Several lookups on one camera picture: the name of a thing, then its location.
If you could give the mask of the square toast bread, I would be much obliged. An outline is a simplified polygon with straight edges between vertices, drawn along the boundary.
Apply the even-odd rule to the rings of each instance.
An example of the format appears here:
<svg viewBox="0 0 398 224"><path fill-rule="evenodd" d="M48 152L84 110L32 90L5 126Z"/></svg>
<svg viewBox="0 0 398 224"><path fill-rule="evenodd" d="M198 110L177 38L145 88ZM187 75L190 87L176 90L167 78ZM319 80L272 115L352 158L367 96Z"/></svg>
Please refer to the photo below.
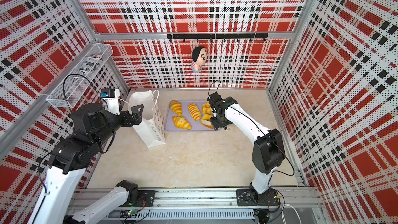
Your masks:
<svg viewBox="0 0 398 224"><path fill-rule="evenodd" d="M213 128L213 125L211 123L211 117L212 117L212 115L204 114L202 119L201 119L201 125L213 130L214 128Z"/></svg>

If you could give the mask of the long ridged bread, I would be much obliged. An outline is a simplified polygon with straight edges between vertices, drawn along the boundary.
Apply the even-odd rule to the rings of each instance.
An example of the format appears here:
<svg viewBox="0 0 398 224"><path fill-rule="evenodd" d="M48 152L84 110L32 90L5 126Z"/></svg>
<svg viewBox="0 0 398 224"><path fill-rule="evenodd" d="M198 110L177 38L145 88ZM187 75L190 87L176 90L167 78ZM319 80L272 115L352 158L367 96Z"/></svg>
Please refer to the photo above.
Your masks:
<svg viewBox="0 0 398 224"><path fill-rule="evenodd" d="M201 111L195 103L190 103L188 105L188 111L194 121L198 121L202 118Z"/></svg>

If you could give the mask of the white paper bag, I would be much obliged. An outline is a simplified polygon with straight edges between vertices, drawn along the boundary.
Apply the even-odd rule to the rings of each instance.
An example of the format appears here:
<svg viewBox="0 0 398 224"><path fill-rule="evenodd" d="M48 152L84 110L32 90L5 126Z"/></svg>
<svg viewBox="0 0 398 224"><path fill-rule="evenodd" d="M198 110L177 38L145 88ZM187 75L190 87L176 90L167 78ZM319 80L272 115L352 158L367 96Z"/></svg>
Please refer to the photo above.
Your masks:
<svg viewBox="0 0 398 224"><path fill-rule="evenodd" d="M143 104L142 123L133 128L148 148L164 145L164 118L158 106L159 90L134 92L129 98L129 106Z"/></svg>

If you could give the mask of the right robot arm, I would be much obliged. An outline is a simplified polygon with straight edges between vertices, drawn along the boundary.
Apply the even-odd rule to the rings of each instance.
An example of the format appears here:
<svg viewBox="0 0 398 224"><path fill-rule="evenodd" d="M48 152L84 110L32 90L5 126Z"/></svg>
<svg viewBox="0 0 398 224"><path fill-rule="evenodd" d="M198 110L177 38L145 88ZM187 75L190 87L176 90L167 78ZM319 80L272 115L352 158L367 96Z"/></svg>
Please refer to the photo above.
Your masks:
<svg viewBox="0 0 398 224"><path fill-rule="evenodd" d="M250 187L258 195L267 192L271 188L273 173L286 158L282 134L277 129L261 125L232 97L223 99L215 92L208 96L207 101L214 114L210 122L215 130L227 129L234 124L253 144L252 162L256 173Z"/></svg>

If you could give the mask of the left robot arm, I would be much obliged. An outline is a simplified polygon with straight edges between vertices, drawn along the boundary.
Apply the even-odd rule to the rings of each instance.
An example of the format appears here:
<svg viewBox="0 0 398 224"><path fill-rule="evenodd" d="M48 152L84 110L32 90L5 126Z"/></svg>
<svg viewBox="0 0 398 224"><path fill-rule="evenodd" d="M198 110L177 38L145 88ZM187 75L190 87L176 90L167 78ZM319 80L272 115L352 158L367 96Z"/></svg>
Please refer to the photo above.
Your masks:
<svg viewBox="0 0 398 224"><path fill-rule="evenodd" d="M116 132L142 122L144 106L114 114L100 103L90 103L71 113L73 132L49 153L49 169L44 188L29 219L30 224L96 224L115 208L139 200L138 185L123 180L106 196L85 209L68 215L67 209L77 184L91 160L105 151Z"/></svg>

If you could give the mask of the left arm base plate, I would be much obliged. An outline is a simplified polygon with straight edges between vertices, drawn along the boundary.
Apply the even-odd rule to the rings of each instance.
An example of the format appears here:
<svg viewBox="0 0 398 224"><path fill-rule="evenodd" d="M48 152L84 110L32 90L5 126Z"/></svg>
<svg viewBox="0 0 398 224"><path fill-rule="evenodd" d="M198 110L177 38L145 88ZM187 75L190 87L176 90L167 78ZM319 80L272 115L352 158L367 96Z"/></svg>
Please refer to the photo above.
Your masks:
<svg viewBox="0 0 398 224"><path fill-rule="evenodd" d="M127 202L123 205L123 207L152 207L155 193L155 190L135 190L132 193L129 193Z"/></svg>

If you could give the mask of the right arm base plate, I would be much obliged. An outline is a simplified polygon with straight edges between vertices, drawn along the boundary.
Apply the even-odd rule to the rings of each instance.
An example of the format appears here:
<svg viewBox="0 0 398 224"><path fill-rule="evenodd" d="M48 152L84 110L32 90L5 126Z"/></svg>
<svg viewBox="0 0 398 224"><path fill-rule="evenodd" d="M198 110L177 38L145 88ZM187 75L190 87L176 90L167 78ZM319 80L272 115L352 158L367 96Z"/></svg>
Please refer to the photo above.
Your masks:
<svg viewBox="0 0 398 224"><path fill-rule="evenodd" d="M236 190L236 201L238 206L265 206L278 207L279 197L274 189L269 189L263 194L258 194L252 189Z"/></svg>

